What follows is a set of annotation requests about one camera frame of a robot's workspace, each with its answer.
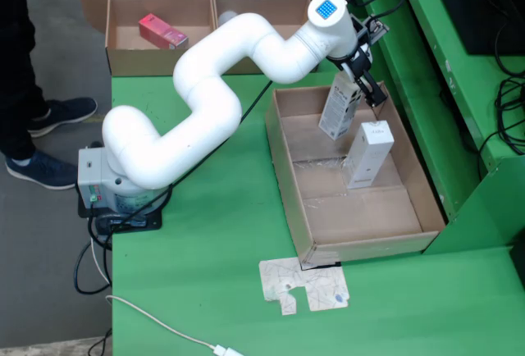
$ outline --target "blue led panel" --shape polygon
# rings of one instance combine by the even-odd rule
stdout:
[[[320,7],[317,8],[316,12],[319,13],[319,16],[321,16],[322,18],[326,20],[329,16],[334,14],[334,11],[336,10],[337,10],[336,5],[334,5],[329,0],[326,0],[325,2],[321,4]]]

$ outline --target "robotic arm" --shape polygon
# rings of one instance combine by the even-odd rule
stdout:
[[[266,76],[282,84],[301,80],[328,57],[359,84],[370,105],[378,104],[384,98],[368,75],[369,46],[374,35],[377,40],[387,28],[381,26],[380,34],[375,34],[364,26],[348,13],[345,0],[312,0],[308,22],[288,40],[259,15],[232,18],[177,62],[173,83],[192,113],[173,130],[161,136],[140,110],[130,106],[107,114],[103,123],[106,148],[98,148],[102,151],[95,159],[94,153],[83,152],[92,149],[80,151],[84,205],[133,212],[228,139],[239,126],[242,108],[221,75],[244,57],[252,58]],[[361,76],[372,85],[372,92]],[[86,170],[83,164],[89,161],[92,165]],[[97,163],[94,173],[93,161]]]

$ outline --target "red box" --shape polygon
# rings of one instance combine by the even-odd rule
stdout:
[[[139,21],[140,36],[159,48],[188,48],[188,36],[152,13]]]

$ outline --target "shoe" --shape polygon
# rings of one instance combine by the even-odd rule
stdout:
[[[48,100],[51,112],[41,121],[30,121],[27,130],[32,138],[42,137],[60,125],[75,124],[90,118],[98,104],[92,98],[76,98],[70,100]]]
[[[77,167],[59,161],[46,153],[36,151],[27,166],[19,166],[6,158],[7,172],[20,180],[27,180],[52,190],[75,187]]]

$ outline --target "cardboard tray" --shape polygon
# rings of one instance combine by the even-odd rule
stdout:
[[[218,18],[225,11],[256,13],[268,20],[284,38],[292,36],[307,20],[310,0],[213,0]],[[249,58],[230,68],[228,75],[260,74],[261,70]]]
[[[267,134],[286,219],[305,268],[423,251],[445,228],[394,104],[362,101],[333,141],[318,123],[330,87],[278,89]],[[371,187],[346,189],[341,164],[362,122],[385,120],[395,142]]]
[[[172,75],[185,49],[160,49],[143,39],[139,20],[149,13],[188,36],[189,46],[216,29],[212,0],[81,0],[86,20],[106,34],[113,76]]]
[[[310,0],[81,0],[85,19],[106,35],[113,76],[172,75],[187,49],[160,49],[143,39],[139,20],[149,13],[188,35],[189,46],[217,28],[217,16],[230,10],[258,13],[285,39],[308,19]],[[227,74],[262,73],[249,58]]]

